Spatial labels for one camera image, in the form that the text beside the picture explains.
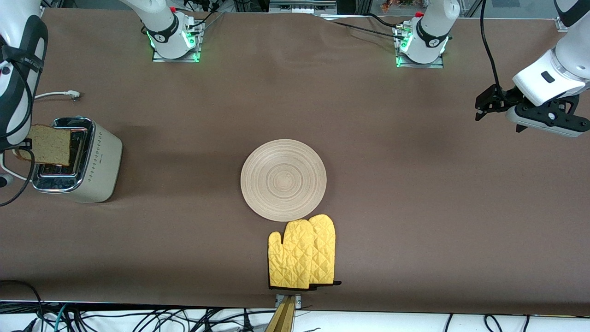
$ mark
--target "teal cable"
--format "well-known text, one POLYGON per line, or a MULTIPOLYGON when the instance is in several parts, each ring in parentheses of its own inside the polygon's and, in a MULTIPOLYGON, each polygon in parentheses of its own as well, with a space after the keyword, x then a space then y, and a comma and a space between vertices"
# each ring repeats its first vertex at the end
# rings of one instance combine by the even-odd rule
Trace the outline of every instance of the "teal cable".
POLYGON ((64 314, 64 309, 65 309, 65 306, 66 306, 66 305, 68 305, 68 304, 66 303, 66 304, 62 305, 62 306, 61 306, 61 309, 60 309, 60 312, 59 312, 59 313, 57 313, 57 318, 55 319, 55 326, 54 326, 54 328, 53 328, 53 332, 57 332, 57 331, 59 331, 59 329, 60 329, 60 328, 59 328, 59 326, 60 326, 60 319, 61 319, 61 315, 63 315, 63 314, 64 314))

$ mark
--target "quilted fabric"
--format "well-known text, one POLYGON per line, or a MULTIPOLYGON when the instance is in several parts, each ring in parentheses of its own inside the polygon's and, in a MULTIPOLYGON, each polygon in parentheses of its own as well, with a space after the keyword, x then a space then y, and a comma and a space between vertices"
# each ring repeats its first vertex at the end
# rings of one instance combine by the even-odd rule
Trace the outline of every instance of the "quilted fabric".
POLYGON ((281 234, 268 237, 268 275, 271 287, 308 289, 312 270, 313 226, 307 220, 288 222, 281 234))
POLYGON ((334 283, 336 231, 325 214, 288 222, 268 237, 268 275, 272 288, 309 289, 334 283))
POLYGON ((312 254, 310 284, 334 283, 334 261, 336 253, 336 230, 334 223, 325 214, 311 217, 309 222, 315 233, 312 254))

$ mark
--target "brown table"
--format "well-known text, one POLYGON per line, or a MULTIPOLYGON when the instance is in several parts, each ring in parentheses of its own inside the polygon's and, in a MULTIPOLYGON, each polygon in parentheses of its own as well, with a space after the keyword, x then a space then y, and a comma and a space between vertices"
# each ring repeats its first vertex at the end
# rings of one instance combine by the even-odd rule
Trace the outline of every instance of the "brown table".
MULTIPOLYGON (((343 282, 304 305, 590 310, 590 135, 474 121, 493 81, 477 20, 457 21, 443 70, 396 68, 386 37, 306 14, 228 14, 207 30, 198 64, 152 63, 131 11, 55 9, 43 20, 38 93, 86 95, 36 102, 34 122, 88 116, 123 141, 123 161, 107 203, 29 188, 3 208, 2 279, 47 300, 272 307, 267 237, 284 224, 248 208, 240 170, 259 145, 291 138, 326 165, 315 213, 335 221, 343 282)), ((550 20, 487 21, 504 87, 560 36, 550 20)), ((2 297, 31 298, 9 290, 2 297)))

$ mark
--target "white toaster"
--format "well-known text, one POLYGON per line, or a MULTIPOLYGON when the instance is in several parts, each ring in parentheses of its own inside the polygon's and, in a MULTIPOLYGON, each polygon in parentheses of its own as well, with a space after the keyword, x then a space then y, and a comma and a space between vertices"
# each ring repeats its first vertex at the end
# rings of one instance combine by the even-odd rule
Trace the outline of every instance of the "white toaster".
POLYGON ((37 164, 32 178, 35 189, 78 203, 106 201, 117 182, 121 140, 81 116, 59 118, 51 126, 71 132, 70 165, 37 164))

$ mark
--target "bread slice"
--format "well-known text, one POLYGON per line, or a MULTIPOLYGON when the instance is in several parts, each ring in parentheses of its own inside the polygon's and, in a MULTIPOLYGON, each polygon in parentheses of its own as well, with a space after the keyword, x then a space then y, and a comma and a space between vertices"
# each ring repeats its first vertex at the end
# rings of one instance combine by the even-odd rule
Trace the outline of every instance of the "bread slice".
MULTIPOLYGON (((33 125, 27 135, 32 139, 32 151, 38 164, 70 165, 70 131, 45 125, 33 125)), ((27 151, 15 150, 21 160, 31 160, 27 151)))

